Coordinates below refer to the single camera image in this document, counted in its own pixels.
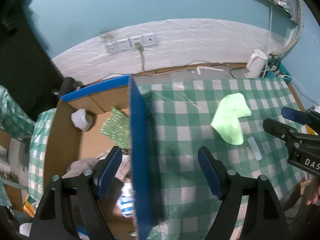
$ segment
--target human hand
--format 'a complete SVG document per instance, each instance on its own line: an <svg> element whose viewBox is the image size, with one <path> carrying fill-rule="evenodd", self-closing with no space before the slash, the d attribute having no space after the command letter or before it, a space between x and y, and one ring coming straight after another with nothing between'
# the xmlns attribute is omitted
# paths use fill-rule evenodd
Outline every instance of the human hand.
<svg viewBox="0 0 320 240"><path fill-rule="evenodd" d="M316 203L318 200L318 196L320 195L320 181L317 177L312 176L309 188L310 189L307 196L307 205Z"/></svg>

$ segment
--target blue striped cloth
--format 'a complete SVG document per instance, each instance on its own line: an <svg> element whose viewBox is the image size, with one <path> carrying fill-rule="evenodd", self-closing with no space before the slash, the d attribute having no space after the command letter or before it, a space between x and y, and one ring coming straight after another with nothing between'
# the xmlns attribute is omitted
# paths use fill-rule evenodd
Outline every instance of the blue striped cloth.
<svg viewBox="0 0 320 240"><path fill-rule="evenodd" d="M133 214L133 198L131 195L131 189L131 183L125 183L122 188L122 194L117 201L117 206L126 218L131 217Z"/></svg>

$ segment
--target teal wall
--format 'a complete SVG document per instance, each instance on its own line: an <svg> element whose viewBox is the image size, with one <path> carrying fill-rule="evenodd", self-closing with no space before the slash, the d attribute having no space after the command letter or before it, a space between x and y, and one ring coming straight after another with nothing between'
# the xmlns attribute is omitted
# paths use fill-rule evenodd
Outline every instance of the teal wall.
<svg viewBox="0 0 320 240"><path fill-rule="evenodd" d="M303 106L307 109L315 104L320 105L320 101L316 100L320 98L320 27L306 5L303 7L303 14L304 27L301 37L282 63L291 76L311 94L307 95L295 80L292 81Z"/></svg>
<svg viewBox="0 0 320 240"><path fill-rule="evenodd" d="M48 55L130 25L175 18L213 18L268 29L267 0L25 0L28 22ZM272 31L286 36L294 27L274 6Z"/></svg>

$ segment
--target power socket panel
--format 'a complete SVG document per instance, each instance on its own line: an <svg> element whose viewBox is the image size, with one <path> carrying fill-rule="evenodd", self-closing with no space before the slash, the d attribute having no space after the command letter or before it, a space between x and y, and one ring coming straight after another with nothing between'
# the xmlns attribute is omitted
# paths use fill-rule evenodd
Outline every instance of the power socket panel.
<svg viewBox="0 0 320 240"><path fill-rule="evenodd" d="M144 46L157 44L155 33L143 34L142 37L143 37Z"/></svg>
<svg viewBox="0 0 320 240"><path fill-rule="evenodd" d="M115 54L120 52L120 48L117 42L106 44L108 54Z"/></svg>
<svg viewBox="0 0 320 240"><path fill-rule="evenodd" d="M139 43L141 44L141 46L144 46L142 35L134 36L134 37L131 37L131 38L129 38L129 39L130 39L132 48L135 48L135 47L136 47L135 44L136 44L137 42L139 42Z"/></svg>
<svg viewBox="0 0 320 240"><path fill-rule="evenodd" d="M117 43L118 43L118 46L119 46L120 51L129 50L129 49L132 49L132 48L133 48L133 47L131 46L131 43L130 43L130 40L129 40L129 39L119 40L119 41L117 41Z"/></svg>

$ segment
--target green sparkly paper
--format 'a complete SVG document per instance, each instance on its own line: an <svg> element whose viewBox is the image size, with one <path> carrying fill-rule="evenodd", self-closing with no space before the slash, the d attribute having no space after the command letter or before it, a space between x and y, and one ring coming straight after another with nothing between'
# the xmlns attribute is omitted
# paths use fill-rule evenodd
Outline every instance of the green sparkly paper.
<svg viewBox="0 0 320 240"><path fill-rule="evenodd" d="M112 117L102 125L100 133L122 149L130 147L129 119L125 113L115 107L112 107Z"/></svg>

